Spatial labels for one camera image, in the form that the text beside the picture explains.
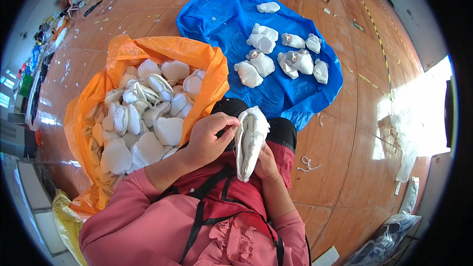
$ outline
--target tiled floor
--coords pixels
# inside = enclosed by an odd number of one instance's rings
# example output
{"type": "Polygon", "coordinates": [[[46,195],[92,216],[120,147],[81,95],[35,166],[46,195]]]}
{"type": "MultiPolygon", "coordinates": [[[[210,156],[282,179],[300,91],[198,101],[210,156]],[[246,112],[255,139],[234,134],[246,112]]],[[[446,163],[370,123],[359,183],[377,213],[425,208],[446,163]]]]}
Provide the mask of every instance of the tiled floor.
{"type": "MultiPolygon", "coordinates": [[[[84,18],[84,11],[97,1],[92,0],[70,22],[69,33],[42,86],[42,102],[34,122],[42,131],[42,160],[49,163],[58,186],[71,197],[87,188],[89,181],[74,165],[62,128],[67,104],[105,66],[110,39],[121,33],[131,38],[179,36],[174,21],[189,0],[103,0],[84,18]],[[70,71],[62,80],[67,67],[70,71]]],[[[344,85],[338,97],[299,133],[290,191],[306,225],[312,258],[334,245],[340,265],[399,210],[407,187],[403,184],[399,195],[394,195],[402,152],[394,148],[389,134],[379,129],[378,121],[399,113],[396,101],[409,99],[403,96],[403,89],[423,71],[407,32],[385,0],[364,2],[387,54],[394,102],[388,98],[381,46],[361,0],[331,0],[329,4],[325,0],[279,1],[312,19],[341,62],[344,85]],[[313,166],[321,166],[310,172],[297,170],[303,166],[303,156],[311,158],[313,166]]],[[[429,162],[428,157],[417,158],[411,174],[420,177],[419,199],[429,162]]]]}

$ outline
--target pink cloth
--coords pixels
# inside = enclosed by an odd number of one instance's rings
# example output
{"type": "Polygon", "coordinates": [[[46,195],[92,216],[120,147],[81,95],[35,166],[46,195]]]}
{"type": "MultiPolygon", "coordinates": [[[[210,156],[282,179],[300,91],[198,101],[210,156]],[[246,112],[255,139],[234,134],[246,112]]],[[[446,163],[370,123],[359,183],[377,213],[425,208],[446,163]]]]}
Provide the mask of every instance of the pink cloth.
{"type": "MultiPolygon", "coordinates": [[[[121,181],[107,207],[82,227],[80,249],[90,266],[178,265],[191,231],[198,199],[161,194],[144,169],[121,181]]],[[[245,214],[203,226],[182,265],[277,265],[267,234],[246,222],[245,214]]],[[[272,221],[283,239],[284,265],[308,265],[304,223],[297,211],[272,221]]]]}

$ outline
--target unfinished doll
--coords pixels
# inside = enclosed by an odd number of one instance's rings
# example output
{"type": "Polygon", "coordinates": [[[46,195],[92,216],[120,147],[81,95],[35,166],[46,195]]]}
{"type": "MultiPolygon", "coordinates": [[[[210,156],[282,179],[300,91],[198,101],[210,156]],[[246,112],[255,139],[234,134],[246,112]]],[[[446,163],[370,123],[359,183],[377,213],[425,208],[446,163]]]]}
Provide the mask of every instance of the unfinished doll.
{"type": "Polygon", "coordinates": [[[297,69],[287,63],[287,53],[278,54],[278,63],[281,66],[282,72],[284,72],[291,79],[296,79],[299,77],[297,69]]]}
{"type": "Polygon", "coordinates": [[[314,77],[322,84],[328,82],[328,64],[319,59],[316,59],[316,65],[314,66],[314,77]]]}
{"type": "Polygon", "coordinates": [[[279,33],[275,29],[269,28],[269,27],[266,27],[266,26],[261,26],[258,23],[254,24],[253,30],[251,30],[251,33],[252,34],[263,34],[264,36],[268,37],[272,41],[278,40],[278,37],[279,37],[279,33]]]}
{"type": "Polygon", "coordinates": [[[274,41],[263,34],[251,34],[246,43],[257,50],[261,50],[264,54],[272,53],[272,50],[276,46],[274,41]]]}
{"type": "Polygon", "coordinates": [[[256,68],[261,77],[266,77],[273,73],[276,69],[272,59],[260,50],[250,50],[246,59],[250,60],[250,63],[256,68]]]}
{"type": "Polygon", "coordinates": [[[254,88],[263,82],[263,78],[249,61],[239,62],[233,66],[233,69],[238,72],[240,82],[243,85],[254,88]]]}
{"type": "Polygon", "coordinates": [[[309,38],[305,41],[305,45],[309,50],[312,50],[316,54],[320,53],[320,46],[322,45],[322,39],[318,38],[316,35],[310,33],[309,38]]]}
{"type": "Polygon", "coordinates": [[[314,71],[314,62],[307,50],[299,50],[298,52],[289,50],[287,52],[286,63],[300,71],[302,74],[312,74],[314,71]]]}
{"type": "Polygon", "coordinates": [[[305,49],[305,41],[295,34],[281,34],[282,45],[290,46],[296,49],[305,49]]]}
{"type": "Polygon", "coordinates": [[[275,13],[277,12],[281,7],[279,6],[279,4],[275,3],[275,2],[268,2],[268,3],[262,3],[262,4],[258,4],[256,6],[256,9],[260,12],[260,13],[275,13]]]}

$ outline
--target blue tarp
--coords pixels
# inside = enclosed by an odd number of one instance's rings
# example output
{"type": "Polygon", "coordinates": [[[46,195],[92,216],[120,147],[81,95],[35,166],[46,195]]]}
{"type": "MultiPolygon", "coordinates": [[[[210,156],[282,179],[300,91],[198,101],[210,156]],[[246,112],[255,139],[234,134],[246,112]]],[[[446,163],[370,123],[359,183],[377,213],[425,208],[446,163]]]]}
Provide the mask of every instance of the blue tarp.
{"type": "Polygon", "coordinates": [[[268,119],[285,117],[294,123],[298,131],[306,126],[315,113],[334,101],[343,85],[340,61],[314,22],[301,17],[277,0],[191,0],[182,8],[176,23],[182,36],[222,49],[228,59],[229,69],[230,89],[226,97],[239,98],[250,107],[259,106],[268,119]],[[281,6],[279,11],[274,14],[257,11],[257,4],[272,1],[281,6]],[[269,54],[276,71],[265,77],[260,86],[252,89],[240,83],[233,65],[244,61],[248,52],[254,49],[246,44],[246,40],[255,23],[275,29],[280,37],[269,54]],[[281,44],[282,33],[297,34],[303,39],[313,33],[322,39],[320,54],[310,53],[313,60],[320,58],[328,63],[327,85],[318,83],[313,75],[299,74],[298,78],[292,80],[284,74],[277,62],[278,53],[297,49],[281,44]]]}

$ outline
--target hand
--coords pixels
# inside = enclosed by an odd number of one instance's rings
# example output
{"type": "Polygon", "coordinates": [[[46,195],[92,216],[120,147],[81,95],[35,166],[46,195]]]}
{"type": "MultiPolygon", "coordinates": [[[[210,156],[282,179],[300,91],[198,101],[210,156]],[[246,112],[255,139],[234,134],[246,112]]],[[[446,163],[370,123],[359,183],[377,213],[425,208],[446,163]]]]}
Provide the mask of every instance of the hand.
{"type": "Polygon", "coordinates": [[[211,114],[197,121],[192,128],[189,144],[181,149],[182,160],[189,169],[199,169],[216,160],[233,140],[238,127],[238,118],[223,112],[211,114]],[[220,138],[216,133],[222,129],[227,131],[220,138]]]}
{"type": "Polygon", "coordinates": [[[262,182],[268,182],[276,179],[279,176],[278,166],[274,160],[271,148],[264,143],[261,147],[258,161],[254,167],[254,173],[261,179],[262,182]]]}

